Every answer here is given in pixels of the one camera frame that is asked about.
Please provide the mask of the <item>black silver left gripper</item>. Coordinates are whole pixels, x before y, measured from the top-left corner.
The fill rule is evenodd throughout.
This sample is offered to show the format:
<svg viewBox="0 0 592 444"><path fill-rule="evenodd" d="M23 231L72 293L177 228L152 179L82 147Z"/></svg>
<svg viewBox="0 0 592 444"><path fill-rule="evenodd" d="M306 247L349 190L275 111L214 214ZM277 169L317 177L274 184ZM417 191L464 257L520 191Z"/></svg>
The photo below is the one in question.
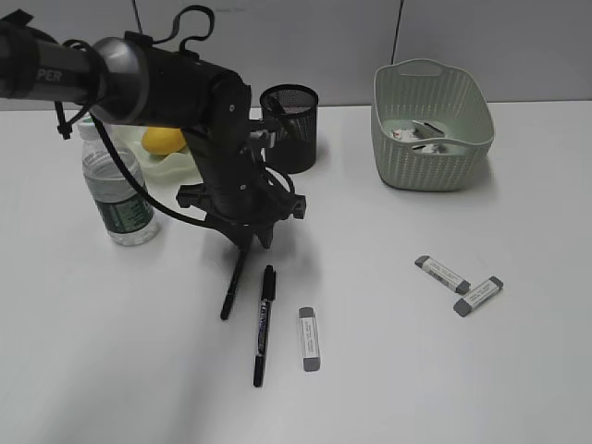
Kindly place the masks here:
<svg viewBox="0 0 592 444"><path fill-rule="evenodd" d="M199 123L181 130L203 182L181 187L178 203L203 210L205 225L240 248L256 237L267 249L278 221L306 211L292 179L263 157L281 126L250 119L252 91L240 79L217 81L207 99Z"/></svg>

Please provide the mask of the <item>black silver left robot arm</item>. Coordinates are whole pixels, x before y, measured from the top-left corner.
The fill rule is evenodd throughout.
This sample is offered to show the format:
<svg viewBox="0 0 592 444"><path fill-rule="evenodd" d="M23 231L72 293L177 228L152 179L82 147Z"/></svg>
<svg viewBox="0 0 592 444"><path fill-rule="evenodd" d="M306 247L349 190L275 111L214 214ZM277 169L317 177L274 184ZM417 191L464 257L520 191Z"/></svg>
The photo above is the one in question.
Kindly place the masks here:
<svg viewBox="0 0 592 444"><path fill-rule="evenodd" d="M203 210L201 226L243 250L253 239L269 247L278 221L305 214L291 179L272 174L253 145L253 133L276 126L251 119L251 88L185 48L170 52L136 32L58 43L17 10L1 20L1 94L73 103L103 125L180 130L202 182L182 186L178 204Z"/></svg>

